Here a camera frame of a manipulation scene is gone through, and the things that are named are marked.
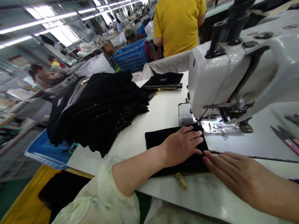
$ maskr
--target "green floor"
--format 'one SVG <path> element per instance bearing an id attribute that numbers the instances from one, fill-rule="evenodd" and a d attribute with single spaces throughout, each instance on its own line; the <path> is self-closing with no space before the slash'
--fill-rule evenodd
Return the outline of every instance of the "green floor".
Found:
<path id="1" fill-rule="evenodd" d="M 31 178 L 0 183 L 0 220 L 12 206 L 16 198 L 29 183 Z"/>
<path id="2" fill-rule="evenodd" d="M 29 183 L 31 178 L 0 183 L 0 220 L 12 206 L 16 198 Z M 144 223 L 150 209 L 151 196 L 136 191 L 139 200 L 140 224 Z"/>

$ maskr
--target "sewing machine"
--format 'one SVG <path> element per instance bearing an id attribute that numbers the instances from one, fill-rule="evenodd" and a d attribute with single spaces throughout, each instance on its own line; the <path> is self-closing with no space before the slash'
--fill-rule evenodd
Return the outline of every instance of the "sewing machine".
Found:
<path id="1" fill-rule="evenodd" d="M 211 42 L 190 55 L 187 101 L 207 133 L 251 133 L 254 114 L 299 101 L 299 10 L 242 30 L 253 3 L 235 0 L 229 17 L 214 24 Z"/>

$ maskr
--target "blue crate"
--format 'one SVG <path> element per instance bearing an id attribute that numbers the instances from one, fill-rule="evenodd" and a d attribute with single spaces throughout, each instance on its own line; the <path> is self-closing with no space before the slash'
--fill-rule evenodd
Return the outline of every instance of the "blue crate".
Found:
<path id="1" fill-rule="evenodd" d="M 143 70 L 145 63 L 150 62 L 150 58 L 146 52 L 148 49 L 145 43 L 146 38 L 136 41 L 130 45 L 120 48 L 111 59 L 117 64 L 117 66 L 123 70 L 131 72 L 138 72 Z"/>
<path id="2" fill-rule="evenodd" d="M 140 34 L 140 35 L 143 35 L 143 36 L 147 36 L 146 31 L 145 31 L 145 25 L 144 25 L 143 22 L 142 22 L 141 27 L 139 27 L 137 29 L 137 33 Z"/>
<path id="3" fill-rule="evenodd" d="M 65 142 L 57 147 L 49 142 L 47 129 L 45 129 L 26 149 L 25 156 L 35 159 L 56 170 L 64 170 L 71 155 L 67 150 L 70 145 Z"/>

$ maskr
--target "black velvet bag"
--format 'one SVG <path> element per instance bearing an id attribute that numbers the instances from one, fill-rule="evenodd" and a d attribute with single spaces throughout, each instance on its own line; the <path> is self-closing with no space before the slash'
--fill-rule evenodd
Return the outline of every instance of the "black velvet bag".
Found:
<path id="1" fill-rule="evenodd" d="M 141 89 L 145 90 L 151 100 L 159 91 L 181 89 L 180 83 L 183 73 L 168 72 L 165 74 L 156 74 L 152 76 Z"/>
<path id="2" fill-rule="evenodd" d="M 192 126 L 194 127 L 192 131 L 203 131 L 202 126 L 199 126 L 198 124 L 193 124 Z M 150 149 L 152 147 L 160 145 L 169 135 L 177 132 L 180 128 L 181 127 L 167 128 L 154 132 L 146 132 L 146 149 Z M 208 150 L 208 146 L 206 144 L 205 137 L 203 135 L 201 137 L 203 137 L 204 141 L 198 146 L 196 146 L 196 148 L 203 152 L 205 150 Z M 203 163 L 202 156 L 194 154 L 191 157 L 189 157 L 185 162 L 173 167 L 164 168 L 151 177 L 161 177 L 170 175 L 174 176 L 176 173 L 180 173 L 182 175 L 190 175 L 205 172 L 209 172 L 209 169 Z"/>

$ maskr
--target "blue tray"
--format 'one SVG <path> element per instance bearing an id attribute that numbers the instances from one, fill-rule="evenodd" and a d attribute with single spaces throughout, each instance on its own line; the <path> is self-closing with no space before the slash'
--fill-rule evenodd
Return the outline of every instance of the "blue tray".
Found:
<path id="1" fill-rule="evenodd" d="M 35 159 L 43 164 L 46 164 L 56 170 L 64 170 L 69 161 L 71 154 L 63 152 L 71 146 L 63 143 L 58 147 L 54 147 L 49 142 L 47 129 L 45 129 L 26 149 L 24 155 Z"/>

